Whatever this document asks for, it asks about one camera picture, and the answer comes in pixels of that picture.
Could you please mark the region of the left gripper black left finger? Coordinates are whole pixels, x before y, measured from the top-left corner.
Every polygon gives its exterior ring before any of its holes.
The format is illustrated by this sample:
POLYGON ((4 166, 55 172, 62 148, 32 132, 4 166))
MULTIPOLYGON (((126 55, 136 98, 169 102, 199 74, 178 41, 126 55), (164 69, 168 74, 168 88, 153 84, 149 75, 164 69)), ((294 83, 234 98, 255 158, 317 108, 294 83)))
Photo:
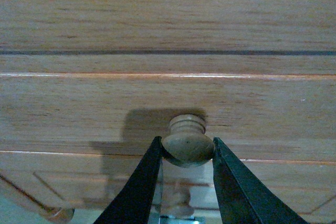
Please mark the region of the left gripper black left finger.
POLYGON ((107 206, 95 223, 160 223, 162 199, 162 147, 156 136, 125 186, 107 206))

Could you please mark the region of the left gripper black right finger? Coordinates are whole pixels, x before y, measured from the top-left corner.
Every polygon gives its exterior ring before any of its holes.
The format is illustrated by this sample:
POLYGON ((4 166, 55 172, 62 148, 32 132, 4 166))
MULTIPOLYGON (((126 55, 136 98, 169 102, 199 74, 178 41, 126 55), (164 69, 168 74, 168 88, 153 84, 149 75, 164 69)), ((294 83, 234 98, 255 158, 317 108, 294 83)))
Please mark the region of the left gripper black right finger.
POLYGON ((222 223, 306 223, 274 195, 218 137, 213 179, 222 223))

